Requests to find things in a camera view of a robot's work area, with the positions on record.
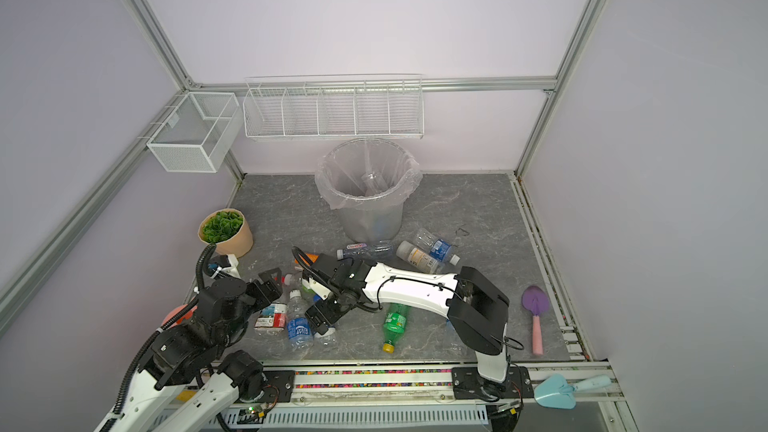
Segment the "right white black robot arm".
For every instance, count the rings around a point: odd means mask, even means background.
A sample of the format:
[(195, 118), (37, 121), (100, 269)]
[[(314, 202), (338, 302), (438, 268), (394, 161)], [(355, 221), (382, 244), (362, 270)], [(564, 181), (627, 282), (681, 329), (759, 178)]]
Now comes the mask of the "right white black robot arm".
[(355, 309), (373, 313), (391, 303), (434, 313), (448, 320), (476, 354), (479, 390), (474, 396), (485, 401), (502, 398), (509, 368), (509, 298), (477, 269), (425, 274), (371, 259), (326, 254), (312, 259), (297, 246), (291, 252), (302, 277), (320, 297), (305, 313), (313, 331), (324, 334)]

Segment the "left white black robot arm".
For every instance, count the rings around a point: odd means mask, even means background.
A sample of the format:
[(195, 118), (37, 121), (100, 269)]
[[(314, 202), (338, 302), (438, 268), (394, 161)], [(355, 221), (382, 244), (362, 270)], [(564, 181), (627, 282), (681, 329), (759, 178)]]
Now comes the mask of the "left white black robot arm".
[(198, 431), (210, 420), (227, 430), (223, 414), (235, 403), (255, 404), (262, 419), (286, 400), (287, 389), (270, 383), (261, 362), (233, 348), (251, 317), (282, 296), (283, 273), (273, 268), (245, 281), (237, 266), (234, 255), (220, 255), (213, 245), (203, 249), (195, 265), (196, 296), (140, 347), (98, 430), (146, 430), (191, 383), (196, 394), (160, 430)]

